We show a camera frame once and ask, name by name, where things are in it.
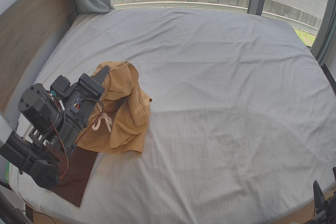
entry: green lawn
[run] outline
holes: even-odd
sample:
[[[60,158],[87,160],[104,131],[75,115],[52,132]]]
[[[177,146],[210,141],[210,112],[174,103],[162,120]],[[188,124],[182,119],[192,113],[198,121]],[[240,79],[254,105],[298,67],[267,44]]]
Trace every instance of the green lawn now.
[[[301,31],[297,29],[294,29],[294,31],[301,38],[303,43],[305,43],[307,46],[311,47],[313,45],[316,36],[313,36],[305,31]]]

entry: maroon cloth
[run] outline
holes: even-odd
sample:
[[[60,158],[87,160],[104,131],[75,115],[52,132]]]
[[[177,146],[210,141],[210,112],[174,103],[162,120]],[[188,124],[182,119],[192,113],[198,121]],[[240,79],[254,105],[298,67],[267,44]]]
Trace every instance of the maroon cloth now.
[[[53,154],[60,159],[58,167],[59,174],[62,175],[67,169],[65,155],[58,150],[55,150]],[[73,154],[69,157],[68,173],[58,182],[52,191],[79,207],[97,154],[98,152],[76,147]]]

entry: white bed sheet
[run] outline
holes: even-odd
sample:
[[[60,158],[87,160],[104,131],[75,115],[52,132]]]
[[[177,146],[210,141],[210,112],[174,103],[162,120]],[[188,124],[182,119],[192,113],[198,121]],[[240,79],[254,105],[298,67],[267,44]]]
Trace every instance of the white bed sheet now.
[[[104,155],[80,208],[11,166],[34,209],[68,223],[267,223],[312,201],[314,180],[334,185],[336,98],[286,22],[181,8],[82,15],[37,82],[73,83],[105,60],[131,62],[153,98],[143,154]]]

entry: wooden bed frame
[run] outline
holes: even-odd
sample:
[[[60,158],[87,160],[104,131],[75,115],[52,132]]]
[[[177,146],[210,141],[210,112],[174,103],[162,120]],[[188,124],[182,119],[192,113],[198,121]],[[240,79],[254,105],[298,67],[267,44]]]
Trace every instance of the wooden bed frame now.
[[[32,58],[67,16],[73,18],[75,8],[74,0],[17,0],[0,15],[0,110],[3,113]]]

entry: white drawstring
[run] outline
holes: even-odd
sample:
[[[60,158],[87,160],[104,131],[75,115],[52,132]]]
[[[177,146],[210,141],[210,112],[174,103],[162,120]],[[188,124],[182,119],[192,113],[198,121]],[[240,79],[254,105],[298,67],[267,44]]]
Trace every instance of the white drawstring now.
[[[96,125],[93,125],[92,126],[92,129],[94,131],[98,130],[99,129],[99,126],[100,126],[100,120],[101,119],[104,119],[105,120],[105,123],[106,123],[106,126],[107,126],[107,129],[109,130],[109,132],[111,132],[111,126],[112,126],[112,120],[111,118],[107,115],[107,113],[103,113],[103,115],[98,119],[98,121],[96,122]]]

